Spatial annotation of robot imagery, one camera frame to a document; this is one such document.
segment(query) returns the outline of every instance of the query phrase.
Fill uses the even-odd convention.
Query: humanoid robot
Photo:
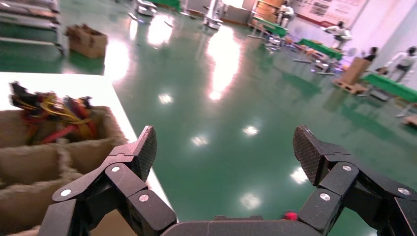
[[[326,33],[331,33],[334,35],[334,44],[332,48],[336,48],[338,50],[342,50],[343,47],[349,40],[352,40],[352,34],[348,28],[346,28],[345,23],[343,21],[339,21],[336,26],[330,26],[327,28],[322,27],[321,29],[324,30]]]
[[[294,10],[290,7],[290,1],[285,0],[281,7],[279,8],[279,15],[277,18],[277,23],[286,28],[288,26],[289,21],[294,17]]]
[[[410,47],[406,52],[397,53],[391,61],[385,65],[385,69],[389,71],[388,77],[398,83],[407,83],[414,68],[417,65],[416,47]]]

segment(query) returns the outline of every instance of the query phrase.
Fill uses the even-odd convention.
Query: wooden pallet
[[[417,115],[405,117],[403,123],[417,126]]]
[[[341,87],[342,89],[350,92],[351,94],[361,94],[368,90],[367,88],[365,88],[364,86],[360,84],[349,85],[347,83],[340,81],[339,79],[335,79],[333,83]]]

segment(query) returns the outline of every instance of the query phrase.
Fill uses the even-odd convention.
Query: green table
[[[179,0],[148,0],[157,4],[164,4],[175,8],[177,11],[181,11],[181,3]]]
[[[287,35],[287,30],[278,24],[266,21],[262,18],[254,16],[253,19],[264,26],[265,30],[270,31],[272,34],[278,34],[281,38]]]
[[[389,78],[378,75],[378,74],[369,74],[363,77],[363,80],[369,82],[373,87],[378,87],[384,91],[387,91],[391,94],[401,97],[402,99],[410,102],[408,106],[406,106],[403,111],[397,115],[397,117],[403,117],[405,114],[417,103],[417,91],[411,89],[405,85],[397,83]],[[362,96],[367,96],[373,88],[370,88],[365,94]]]
[[[343,57],[343,54],[340,52],[337,52],[329,47],[326,47],[324,45],[321,44],[317,44],[317,43],[313,43],[311,40],[308,39],[302,39],[300,42],[297,43],[298,45],[305,45],[309,48],[312,48],[316,51],[319,51],[323,54],[326,54],[327,56],[329,56],[330,58],[335,58],[337,60],[341,60]]]

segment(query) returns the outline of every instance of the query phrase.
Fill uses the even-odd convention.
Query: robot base
[[[153,8],[148,9],[148,8],[145,8],[145,7],[139,7],[138,8],[138,13],[142,14],[142,15],[145,15],[145,16],[153,16],[154,13],[156,13],[156,10],[153,9]]]
[[[209,22],[207,26],[212,28],[212,29],[218,30],[220,28],[221,24]]]
[[[150,1],[136,0],[138,5],[138,13],[146,16],[153,16],[157,7]]]
[[[212,19],[209,17],[205,17],[203,20],[203,24],[214,29],[214,30],[218,30],[220,28],[220,26],[222,26],[223,21],[219,20],[219,19]]]

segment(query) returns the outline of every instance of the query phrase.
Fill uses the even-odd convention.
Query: person
[[[294,10],[292,7],[289,6],[289,1],[284,0],[281,7],[279,8],[279,16],[277,19],[277,24],[286,28],[288,26],[288,22],[294,16]]]
[[[377,57],[377,55],[378,55],[378,48],[377,47],[372,47],[369,50],[369,55],[366,55],[366,52],[362,51],[363,59],[371,61],[371,62]]]
[[[391,61],[387,62],[384,69],[391,71],[388,77],[396,82],[406,83],[414,72],[413,68],[417,65],[415,63],[416,51],[417,48],[412,46],[406,52],[397,53]]]
[[[331,33],[334,35],[334,44],[332,48],[336,48],[338,50],[342,50],[345,44],[352,40],[352,34],[348,28],[345,27],[345,23],[343,21],[339,21],[336,26],[330,26],[327,28],[322,27],[326,33]]]

